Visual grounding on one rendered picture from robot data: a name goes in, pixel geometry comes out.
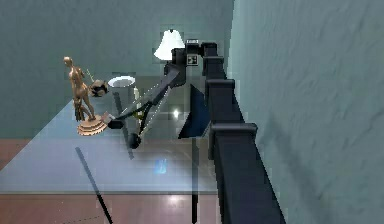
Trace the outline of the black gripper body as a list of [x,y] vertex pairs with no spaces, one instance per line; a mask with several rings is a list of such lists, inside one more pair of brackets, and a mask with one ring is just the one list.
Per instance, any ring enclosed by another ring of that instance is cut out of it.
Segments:
[[149,92],[148,102],[157,105],[173,88],[180,87],[186,83],[186,49],[175,48],[171,50],[172,60],[164,66],[164,76],[159,84]]

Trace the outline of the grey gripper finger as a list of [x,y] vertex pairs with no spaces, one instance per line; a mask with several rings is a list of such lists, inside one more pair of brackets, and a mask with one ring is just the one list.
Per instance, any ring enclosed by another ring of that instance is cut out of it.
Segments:
[[152,123],[155,121],[156,117],[160,114],[161,107],[166,102],[166,99],[168,98],[169,92],[170,92],[170,90],[166,93],[166,95],[164,96],[164,98],[162,99],[161,103],[158,106],[155,106],[150,110],[150,112],[148,114],[148,118],[147,118],[147,120],[149,121],[149,124],[146,126],[146,128],[144,130],[140,130],[141,121],[139,121],[137,119],[137,121],[138,121],[137,131],[130,133],[128,136],[128,145],[130,148],[136,149],[139,147],[139,145],[142,142],[142,138],[144,137],[146,132],[150,130]]
[[125,108],[117,117],[107,114],[107,126],[111,129],[121,129],[124,120],[135,117],[141,121],[140,130],[144,130],[149,124],[147,120],[150,110],[158,106],[162,101],[162,87],[156,84],[149,89],[143,96],[134,100],[130,107]]

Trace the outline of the white yellow candle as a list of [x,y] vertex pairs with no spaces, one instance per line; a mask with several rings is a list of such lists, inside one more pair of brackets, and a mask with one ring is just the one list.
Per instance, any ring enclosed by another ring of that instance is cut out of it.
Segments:
[[[139,109],[142,106],[142,104],[140,102],[140,92],[139,92],[139,89],[137,87],[134,87],[134,99],[136,102],[136,108]],[[136,112],[134,114],[134,117],[136,119],[138,119],[139,121],[142,121],[143,112],[142,111]]]

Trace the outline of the white table lamp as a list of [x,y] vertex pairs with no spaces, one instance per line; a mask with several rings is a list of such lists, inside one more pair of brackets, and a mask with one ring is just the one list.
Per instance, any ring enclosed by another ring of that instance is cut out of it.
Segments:
[[175,48],[184,48],[184,41],[181,34],[174,29],[163,32],[163,37],[159,47],[154,52],[154,56],[159,60],[169,61],[172,59],[172,50]]

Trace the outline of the white round bowl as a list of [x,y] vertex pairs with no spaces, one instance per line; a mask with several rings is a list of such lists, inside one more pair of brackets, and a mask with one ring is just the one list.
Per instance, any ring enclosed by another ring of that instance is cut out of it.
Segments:
[[112,88],[125,88],[135,83],[132,76],[117,76],[108,81],[108,85]]

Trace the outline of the bronze human figure statue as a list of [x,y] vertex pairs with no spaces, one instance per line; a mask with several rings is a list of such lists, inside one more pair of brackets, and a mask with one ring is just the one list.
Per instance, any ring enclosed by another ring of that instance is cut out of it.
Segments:
[[80,136],[93,136],[102,133],[107,125],[101,121],[101,116],[95,114],[89,99],[89,87],[84,82],[85,74],[74,64],[69,56],[63,57],[63,62],[69,68],[68,78],[71,84],[72,102],[75,119],[79,123],[77,133]]

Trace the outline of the glass table with black legs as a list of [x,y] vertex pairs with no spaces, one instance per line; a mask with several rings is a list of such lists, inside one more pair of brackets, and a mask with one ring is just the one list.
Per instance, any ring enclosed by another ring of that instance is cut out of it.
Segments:
[[0,170],[0,224],[221,224],[207,141],[178,136],[188,103],[173,90],[137,149],[135,120],[79,136],[64,108]]

